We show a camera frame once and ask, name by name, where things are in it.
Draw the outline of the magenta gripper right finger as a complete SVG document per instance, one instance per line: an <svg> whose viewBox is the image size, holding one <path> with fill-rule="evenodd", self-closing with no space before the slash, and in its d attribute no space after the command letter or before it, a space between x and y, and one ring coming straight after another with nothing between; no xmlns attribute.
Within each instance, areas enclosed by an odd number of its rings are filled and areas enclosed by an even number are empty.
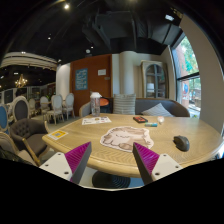
<svg viewBox="0 0 224 224"><path fill-rule="evenodd" d="M157 154L136 142L133 143L133 155L145 185L182 169L168 154Z"/></svg>

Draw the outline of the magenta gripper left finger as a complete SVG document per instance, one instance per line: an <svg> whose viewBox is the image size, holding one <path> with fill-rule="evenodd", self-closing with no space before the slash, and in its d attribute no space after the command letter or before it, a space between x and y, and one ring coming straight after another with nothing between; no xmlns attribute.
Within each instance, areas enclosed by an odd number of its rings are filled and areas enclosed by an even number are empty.
<svg viewBox="0 0 224 224"><path fill-rule="evenodd" d="M86 168L92 151L92 145L87 142L67 153L58 152L40 166L56 176L78 184Z"/></svg>

